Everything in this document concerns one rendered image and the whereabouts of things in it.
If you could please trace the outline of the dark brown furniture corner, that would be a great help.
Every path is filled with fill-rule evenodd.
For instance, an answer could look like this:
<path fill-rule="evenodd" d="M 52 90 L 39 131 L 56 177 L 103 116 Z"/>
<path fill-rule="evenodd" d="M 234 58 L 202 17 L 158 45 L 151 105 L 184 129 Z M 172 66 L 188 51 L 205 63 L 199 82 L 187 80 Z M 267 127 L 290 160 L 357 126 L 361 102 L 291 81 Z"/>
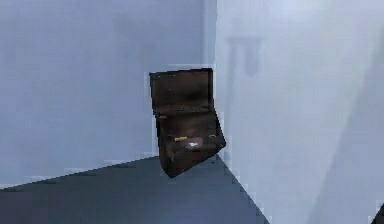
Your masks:
<path fill-rule="evenodd" d="M 381 205 L 371 224 L 384 224 L 384 203 Z"/>

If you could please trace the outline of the dark brown wooden cabinet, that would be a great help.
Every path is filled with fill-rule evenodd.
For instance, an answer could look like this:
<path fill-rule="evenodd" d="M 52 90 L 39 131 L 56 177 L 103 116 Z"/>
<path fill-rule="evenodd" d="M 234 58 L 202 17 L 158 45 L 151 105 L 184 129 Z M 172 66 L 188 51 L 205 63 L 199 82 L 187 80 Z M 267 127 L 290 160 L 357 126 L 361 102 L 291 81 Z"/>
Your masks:
<path fill-rule="evenodd" d="M 160 164 L 174 178 L 226 146 L 214 106 L 213 70 L 154 72 L 149 78 Z M 174 142 L 182 136 L 188 139 Z"/>

